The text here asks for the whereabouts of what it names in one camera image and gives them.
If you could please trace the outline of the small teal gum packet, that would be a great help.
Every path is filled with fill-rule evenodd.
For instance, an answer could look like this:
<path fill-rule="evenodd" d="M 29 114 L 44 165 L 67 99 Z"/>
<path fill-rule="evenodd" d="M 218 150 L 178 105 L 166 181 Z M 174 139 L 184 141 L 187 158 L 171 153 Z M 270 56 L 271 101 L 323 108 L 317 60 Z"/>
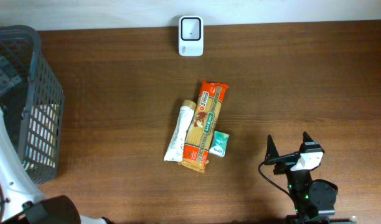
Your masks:
<path fill-rule="evenodd" d="M 214 131 L 209 153 L 215 156 L 224 157 L 227 150 L 229 136 L 229 134 Z"/>

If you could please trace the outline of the orange spaghetti packet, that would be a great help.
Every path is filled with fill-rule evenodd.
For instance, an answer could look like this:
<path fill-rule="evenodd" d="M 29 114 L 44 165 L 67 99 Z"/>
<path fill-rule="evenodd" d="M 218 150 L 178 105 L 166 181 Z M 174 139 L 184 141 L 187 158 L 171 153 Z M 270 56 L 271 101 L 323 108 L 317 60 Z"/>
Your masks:
<path fill-rule="evenodd" d="M 202 82 L 185 138 L 182 166 L 197 172 L 205 172 L 210 144 L 227 89 L 227 84 Z"/>

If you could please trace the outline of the white tube pouch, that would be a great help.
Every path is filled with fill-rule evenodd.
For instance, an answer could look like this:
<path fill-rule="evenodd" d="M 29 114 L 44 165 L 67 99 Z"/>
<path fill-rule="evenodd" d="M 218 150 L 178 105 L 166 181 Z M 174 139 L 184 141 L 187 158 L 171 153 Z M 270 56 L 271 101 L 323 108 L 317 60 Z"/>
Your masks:
<path fill-rule="evenodd" d="M 164 156 L 164 161 L 181 162 L 184 153 L 184 144 L 187 130 L 194 116 L 196 103 L 191 100 L 184 100 L 179 110 L 176 128 L 168 145 Z"/>

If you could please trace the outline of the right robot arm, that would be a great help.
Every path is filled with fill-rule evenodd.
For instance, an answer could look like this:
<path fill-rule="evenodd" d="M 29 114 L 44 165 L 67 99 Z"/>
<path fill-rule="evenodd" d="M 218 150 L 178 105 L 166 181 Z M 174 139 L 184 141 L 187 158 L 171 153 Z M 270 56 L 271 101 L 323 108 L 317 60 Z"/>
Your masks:
<path fill-rule="evenodd" d="M 267 137 L 264 161 L 258 166 L 259 174 L 271 185 L 284 192 L 293 202 L 295 214 L 285 217 L 285 223 L 354 223 L 350 219 L 335 219 L 338 186 L 323 179 L 314 180 L 311 172 L 321 165 L 325 150 L 307 133 L 299 150 L 279 155 L 271 135 Z M 285 175 L 287 189 L 274 183 L 261 171 L 262 166 L 273 166 L 274 175 Z"/>

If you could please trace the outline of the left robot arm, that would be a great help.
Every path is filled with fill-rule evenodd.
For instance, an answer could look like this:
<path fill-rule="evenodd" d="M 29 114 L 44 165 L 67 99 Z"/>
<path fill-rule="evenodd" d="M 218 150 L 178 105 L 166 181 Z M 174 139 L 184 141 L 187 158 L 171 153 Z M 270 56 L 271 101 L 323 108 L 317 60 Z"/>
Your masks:
<path fill-rule="evenodd" d="M 105 218 L 80 215 L 65 195 L 46 198 L 19 161 L 0 107 L 0 223 L 107 224 Z"/>

